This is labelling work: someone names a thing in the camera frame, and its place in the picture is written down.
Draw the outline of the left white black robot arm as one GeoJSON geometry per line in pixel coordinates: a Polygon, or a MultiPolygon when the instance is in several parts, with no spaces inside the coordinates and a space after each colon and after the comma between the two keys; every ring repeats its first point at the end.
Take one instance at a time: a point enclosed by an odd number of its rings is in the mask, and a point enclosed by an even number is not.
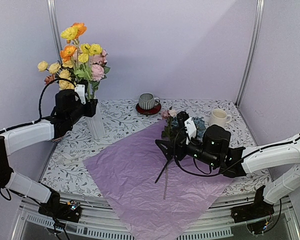
{"type": "Polygon", "coordinates": [[[0,130],[0,189],[35,199],[45,204],[53,217],[60,217],[65,211],[64,205],[51,198],[53,190],[13,170],[8,157],[31,145],[60,139],[82,117],[93,117],[97,105],[97,99],[88,100],[84,93],[62,90],[55,96],[55,107],[50,116],[0,130]]]}

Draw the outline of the dusty red white flower stem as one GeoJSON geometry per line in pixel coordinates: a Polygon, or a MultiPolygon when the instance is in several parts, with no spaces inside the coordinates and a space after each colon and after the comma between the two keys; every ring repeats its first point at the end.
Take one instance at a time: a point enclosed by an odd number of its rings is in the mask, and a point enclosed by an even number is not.
{"type": "Polygon", "coordinates": [[[44,82],[46,85],[48,85],[49,83],[53,82],[55,80],[56,75],[52,74],[52,75],[48,75],[45,79],[44,82]]]}

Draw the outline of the pale yellow rose stem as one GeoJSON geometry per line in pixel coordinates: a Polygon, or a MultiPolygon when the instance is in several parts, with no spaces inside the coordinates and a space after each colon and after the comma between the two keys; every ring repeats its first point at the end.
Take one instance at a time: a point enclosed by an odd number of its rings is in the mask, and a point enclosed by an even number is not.
{"type": "Polygon", "coordinates": [[[49,75],[47,76],[55,74],[55,79],[61,79],[56,81],[56,83],[59,85],[59,90],[75,89],[76,84],[72,79],[71,71],[68,70],[66,67],[64,67],[62,64],[60,64],[59,62],[49,64],[48,62],[43,60],[38,63],[37,69],[39,72],[48,71],[49,75]]]}

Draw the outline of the bright yellow flower stem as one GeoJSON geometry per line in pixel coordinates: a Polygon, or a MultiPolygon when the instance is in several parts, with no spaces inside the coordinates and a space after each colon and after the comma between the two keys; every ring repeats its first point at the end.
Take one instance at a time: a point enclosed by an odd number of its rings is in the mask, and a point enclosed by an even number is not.
{"type": "Polygon", "coordinates": [[[107,78],[110,68],[107,66],[108,53],[98,43],[81,43],[80,37],[87,27],[82,22],[75,22],[60,34],[66,40],[66,46],[59,52],[62,60],[62,78],[59,86],[62,90],[74,89],[84,85],[85,97],[88,100],[96,98],[100,82],[107,78]]]}

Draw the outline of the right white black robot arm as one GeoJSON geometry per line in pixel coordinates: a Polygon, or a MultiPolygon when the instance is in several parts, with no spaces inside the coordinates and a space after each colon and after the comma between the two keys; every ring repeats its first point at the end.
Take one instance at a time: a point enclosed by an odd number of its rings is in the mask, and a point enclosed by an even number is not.
{"type": "Polygon", "coordinates": [[[202,174],[201,177],[223,175],[228,178],[246,176],[262,169],[292,164],[292,168],[261,191],[261,198],[249,206],[252,218],[259,218],[280,198],[300,187],[300,133],[283,141],[256,146],[230,147],[231,133],[218,125],[206,129],[202,141],[190,138],[187,131],[180,128],[174,140],[157,139],[155,144],[161,149],[168,162],[175,161],[180,166],[186,156],[199,160],[215,174],[202,174]]]}

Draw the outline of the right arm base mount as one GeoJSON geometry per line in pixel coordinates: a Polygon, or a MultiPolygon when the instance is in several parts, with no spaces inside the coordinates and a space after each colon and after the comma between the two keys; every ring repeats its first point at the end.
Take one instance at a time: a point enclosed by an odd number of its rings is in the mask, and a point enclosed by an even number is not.
{"type": "Polygon", "coordinates": [[[231,217],[235,223],[246,222],[274,213],[274,205],[268,204],[264,201],[253,202],[251,204],[236,206],[231,208],[231,217]]]}

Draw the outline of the pink rose stem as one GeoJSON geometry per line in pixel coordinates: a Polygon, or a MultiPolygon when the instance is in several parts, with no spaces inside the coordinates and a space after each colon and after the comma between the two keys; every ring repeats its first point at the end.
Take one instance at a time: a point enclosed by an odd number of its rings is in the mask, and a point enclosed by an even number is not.
{"type": "Polygon", "coordinates": [[[106,74],[110,71],[110,67],[107,66],[107,56],[108,53],[105,49],[99,54],[95,54],[91,58],[91,96],[96,99],[96,92],[99,89],[101,80],[107,78],[106,74]]]}

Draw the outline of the white printed ribbon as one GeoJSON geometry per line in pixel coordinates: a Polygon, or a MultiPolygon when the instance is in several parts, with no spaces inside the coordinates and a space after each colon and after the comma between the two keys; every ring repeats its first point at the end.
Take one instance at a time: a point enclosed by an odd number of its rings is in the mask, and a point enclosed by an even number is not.
{"type": "Polygon", "coordinates": [[[61,152],[60,155],[58,156],[58,161],[62,165],[71,166],[71,165],[77,165],[81,163],[82,159],[79,154],[72,156],[66,152],[61,152]]]}

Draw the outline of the orange flower stem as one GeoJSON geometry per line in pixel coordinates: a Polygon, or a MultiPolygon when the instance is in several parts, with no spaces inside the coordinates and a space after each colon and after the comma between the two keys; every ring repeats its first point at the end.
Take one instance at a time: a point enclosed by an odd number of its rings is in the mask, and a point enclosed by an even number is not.
{"type": "Polygon", "coordinates": [[[88,43],[80,43],[80,37],[86,32],[87,27],[83,22],[75,22],[60,34],[66,40],[66,45],[59,55],[62,65],[70,70],[74,82],[80,83],[91,78],[91,56],[88,43]]]}

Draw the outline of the purple wrapping paper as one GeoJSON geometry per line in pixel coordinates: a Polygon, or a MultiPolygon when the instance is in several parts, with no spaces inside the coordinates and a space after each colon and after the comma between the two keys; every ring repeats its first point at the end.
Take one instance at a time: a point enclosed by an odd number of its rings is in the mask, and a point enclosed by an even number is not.
{"type": "Polygon", "coordinates": [[[155,141],[158,121],[101,150],[83,163],[105,200],[137,240],[174,240],[220,197],[231,178],[195,176],[190,157],[170,163],[155,141]]]}

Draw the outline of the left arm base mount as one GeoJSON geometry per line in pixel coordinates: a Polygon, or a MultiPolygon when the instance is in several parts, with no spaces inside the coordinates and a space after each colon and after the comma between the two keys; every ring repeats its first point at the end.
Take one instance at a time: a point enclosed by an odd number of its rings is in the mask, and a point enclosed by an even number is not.
{"type": "Polygon", "coordinates": [[[80,203],[74,200],[66,203],[56,200],[41,203],[38,213],[58,220],[78,223],[81,218],[82,208],[80,203]]]}

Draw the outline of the white ribbed vase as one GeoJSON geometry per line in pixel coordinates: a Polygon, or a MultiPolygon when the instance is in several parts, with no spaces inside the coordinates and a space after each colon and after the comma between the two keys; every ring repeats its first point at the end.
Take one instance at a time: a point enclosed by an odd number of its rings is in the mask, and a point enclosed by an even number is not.
{"type": "Polygon", "coordinates": [[[85,119],[93,139],[101,139],[105,136],[106,132],[99,105],[96,106],[95,115],[85,119]]]}

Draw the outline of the mauve pink flower stem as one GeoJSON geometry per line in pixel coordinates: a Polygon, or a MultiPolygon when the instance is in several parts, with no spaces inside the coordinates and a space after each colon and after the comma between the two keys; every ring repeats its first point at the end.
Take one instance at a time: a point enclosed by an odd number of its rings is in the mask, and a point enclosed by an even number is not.
{"type": "MultiPolygon", "coordinates": [[[[164,127],[164,131],[163,131],[163,136],[162,138],[164,139],[168,139],[169,141],[172,140],[172,136],[173,136],[173,119],[174,117],[177,116],[177,111],[171,106],[169,109],[163,111],[161,113],[161,116],[164,120],[166,120],[166,126],[164,127]]],[[[165,164],[164,167],[165,170],[165,185],[164,185],[164,192],[163,192],[163,200],[166,199],[167,197],[167,189],[168,189],[168,178],[169,178],[169,161],[167,161],[167,163],[165,164]]]]}

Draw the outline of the blue fabric flower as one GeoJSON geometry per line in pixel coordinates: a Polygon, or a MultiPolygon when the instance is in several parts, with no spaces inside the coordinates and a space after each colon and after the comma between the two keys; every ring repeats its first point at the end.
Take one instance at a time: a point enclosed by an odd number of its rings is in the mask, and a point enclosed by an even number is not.
{"type": "Polygon", "coordinates": [[[175,117],[166,119],[166,126],[161,133],[161,139],[155,140],[155,144],[163,153],[166,162],[155,182],[161,178],[163,172],[168,171],[168,165],[175,162],[180,169],[180,161],[185,157],[191,157],[197,168],[197,160],[203,156],[202,143],[196,139],[197,127],[192,117],[181,111],[175,117]]]}

